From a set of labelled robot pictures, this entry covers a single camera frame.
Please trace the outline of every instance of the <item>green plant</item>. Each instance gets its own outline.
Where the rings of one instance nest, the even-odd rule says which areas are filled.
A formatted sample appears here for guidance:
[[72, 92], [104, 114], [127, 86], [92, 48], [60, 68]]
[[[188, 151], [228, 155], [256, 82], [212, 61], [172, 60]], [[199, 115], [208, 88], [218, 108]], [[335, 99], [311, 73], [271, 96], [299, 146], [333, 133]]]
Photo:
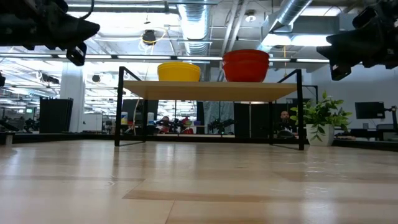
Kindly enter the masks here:
[[[315, 134], [311, 138], [311, 141], [317, 138], [322, 141], [319, 134], [325, 135], [325, 130], [322, 126], [331, 124], [333, 126], [339, 126], [344, 131], [347, 131], [347, 125], [349, 124], [347, 116], [351, 115], [351, 112], [345, 112], [343, 108], [338, 109], [338, 105], [344, 103], [344, 100], [332, 100], [328, 98], [326, 91], [322, 94], [322, 100], [319, 101], [315, 106], [312, 106], [312, 101], [304, 103], [304, 124], [312, 124], [316, 131], [312, 132]], [[297, 108], [291, 108], [292, 111], [298, 111]], [[297, 116], [291, 116], [292, 120], [297, 121]]]

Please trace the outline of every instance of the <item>computer monitor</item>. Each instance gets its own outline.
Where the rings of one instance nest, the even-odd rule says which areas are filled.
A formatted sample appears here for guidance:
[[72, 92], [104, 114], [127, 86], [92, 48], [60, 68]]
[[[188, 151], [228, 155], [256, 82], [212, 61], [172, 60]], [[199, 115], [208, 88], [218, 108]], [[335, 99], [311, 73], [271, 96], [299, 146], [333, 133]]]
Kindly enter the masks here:
[[386, 118], [383, 102], [356, 102], [356, 119], [384, 119]]

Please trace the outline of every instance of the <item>wooden floor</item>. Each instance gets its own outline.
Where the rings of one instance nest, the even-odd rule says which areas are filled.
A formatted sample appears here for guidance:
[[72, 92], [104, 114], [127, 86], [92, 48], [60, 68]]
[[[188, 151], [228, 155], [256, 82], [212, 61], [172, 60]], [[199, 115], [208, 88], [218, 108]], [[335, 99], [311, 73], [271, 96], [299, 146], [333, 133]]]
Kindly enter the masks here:
[[398, 153], [17, 144], [0, 148], [0, 223], [398, 223]]

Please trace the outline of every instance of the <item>wooden tabletop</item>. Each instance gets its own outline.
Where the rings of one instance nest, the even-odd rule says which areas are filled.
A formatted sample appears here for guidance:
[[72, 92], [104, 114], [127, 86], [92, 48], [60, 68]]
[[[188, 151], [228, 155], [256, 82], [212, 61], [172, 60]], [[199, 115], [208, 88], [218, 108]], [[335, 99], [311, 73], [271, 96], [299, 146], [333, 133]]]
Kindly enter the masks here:
[[146, 100], [274, 101], [296, 91], [296, 84], [234, 82], [124, 81]]

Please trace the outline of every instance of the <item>red bowl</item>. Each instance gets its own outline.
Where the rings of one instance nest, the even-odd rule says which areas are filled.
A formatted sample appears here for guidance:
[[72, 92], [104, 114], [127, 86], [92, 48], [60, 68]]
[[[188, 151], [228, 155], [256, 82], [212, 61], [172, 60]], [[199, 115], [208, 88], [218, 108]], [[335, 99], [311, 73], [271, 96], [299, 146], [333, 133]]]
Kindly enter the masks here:
[[229, 82], [263, 82], [268, 66], [268, 63], [245, 60], [227, 63], [223, 68]]
[[261, 50], [234, 50], [223, 56], [223, 64], [229, 62], [240, 62], [243, 60], [253, 60], [260, 62], [269, 62], [269, 54]]

